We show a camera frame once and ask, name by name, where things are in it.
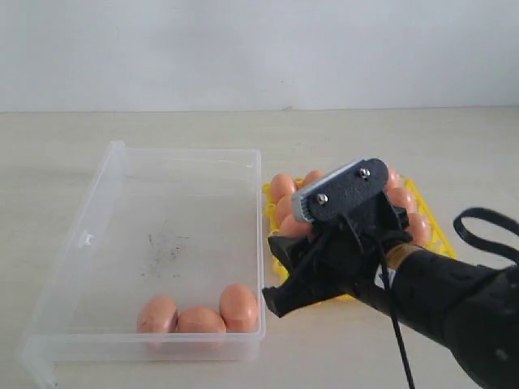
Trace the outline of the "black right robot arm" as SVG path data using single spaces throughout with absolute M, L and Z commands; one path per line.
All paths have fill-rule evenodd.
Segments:
M 264 289 L 283 317 L 350 295 L 448 348 L 480 387 L 518 385 L 518 267 L 472 265 L 416 246 L 406 211 L 378 194 L 349 214 L 315 224 L 312 237 L 274 235 L 288 278 Z

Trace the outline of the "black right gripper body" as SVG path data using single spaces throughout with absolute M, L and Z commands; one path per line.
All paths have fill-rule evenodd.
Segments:
M 324 235 L 317 258 L 348 265 L 345 294 L 364 301 L 375 287 L 377 268 L 388 266 L 388 253 L 398 246 L 413 245 L 408 226 L 407 211 L 393 205 L 382 191 L 348 216 L 315 223 L 315 234 Z

